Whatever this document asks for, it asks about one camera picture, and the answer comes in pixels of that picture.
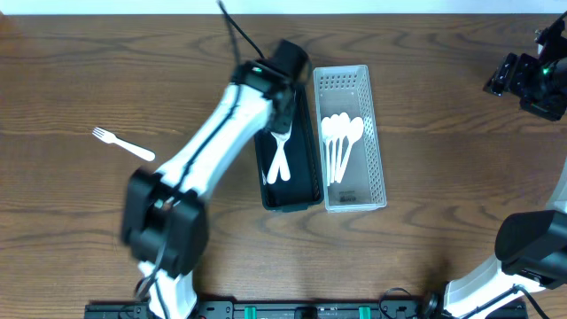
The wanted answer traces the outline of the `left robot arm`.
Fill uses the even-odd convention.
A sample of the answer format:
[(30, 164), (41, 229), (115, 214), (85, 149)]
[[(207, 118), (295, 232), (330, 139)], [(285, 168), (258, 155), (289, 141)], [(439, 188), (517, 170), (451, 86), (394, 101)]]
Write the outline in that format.
[(236, 67), (221, 101), (195, 136), (151, 173), (130, 176), (120, 239), (145, 268), (136, 291), (158, 318), (187, 318), (196, 306), (192, 271), (206, 249), (206, 203), (245, 144), (258, 132), (285, 134), (309, 62), (282, 40), (274, 55)]

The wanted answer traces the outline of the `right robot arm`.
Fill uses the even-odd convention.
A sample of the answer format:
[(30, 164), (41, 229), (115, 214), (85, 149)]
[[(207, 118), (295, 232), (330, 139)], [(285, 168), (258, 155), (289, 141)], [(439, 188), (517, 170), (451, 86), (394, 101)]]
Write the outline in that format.
[[(547, 121), (566, 114), (566, 17), (537, 31), (538, 54), (510, 53), (487, 81), (495, 96), (508, 92), (522, 110)], [(545, 210), (517, 213), (502, 223), (493, 254), (468, 275), (448, 282), (422, 305), (423, 318), (517, 318), (513, 300), (566, 283), (566, 178)]]

